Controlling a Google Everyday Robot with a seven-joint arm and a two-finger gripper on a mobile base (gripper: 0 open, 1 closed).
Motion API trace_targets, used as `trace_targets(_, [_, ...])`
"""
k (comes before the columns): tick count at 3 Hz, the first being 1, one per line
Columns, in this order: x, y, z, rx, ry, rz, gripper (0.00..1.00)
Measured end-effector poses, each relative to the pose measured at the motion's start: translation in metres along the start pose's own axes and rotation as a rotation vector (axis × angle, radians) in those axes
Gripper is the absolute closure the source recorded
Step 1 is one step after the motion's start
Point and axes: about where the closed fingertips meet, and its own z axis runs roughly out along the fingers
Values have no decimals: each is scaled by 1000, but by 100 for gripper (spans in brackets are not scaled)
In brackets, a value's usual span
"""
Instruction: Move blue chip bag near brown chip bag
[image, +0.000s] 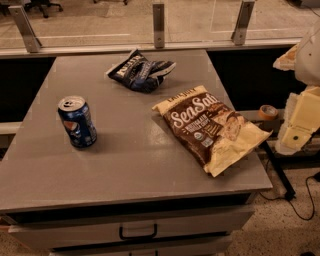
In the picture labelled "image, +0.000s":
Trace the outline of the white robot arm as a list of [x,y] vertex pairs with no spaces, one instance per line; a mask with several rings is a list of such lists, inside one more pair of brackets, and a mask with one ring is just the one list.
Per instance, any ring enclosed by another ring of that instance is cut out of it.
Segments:
[[298,44],[277,58],[273,67],[293,70],[295,78],[306,85],[300,94],[289,94],[275,145],[278,153],[293,155],[320,128],[320,20]]

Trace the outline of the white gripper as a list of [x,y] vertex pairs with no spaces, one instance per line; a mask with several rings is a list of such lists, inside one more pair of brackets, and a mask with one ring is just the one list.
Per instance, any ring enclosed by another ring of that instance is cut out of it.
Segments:
[[293,155],[320,128],[320,88],[307,86],[300,94],[291,93],[283,118],[275,149],[282,155]]

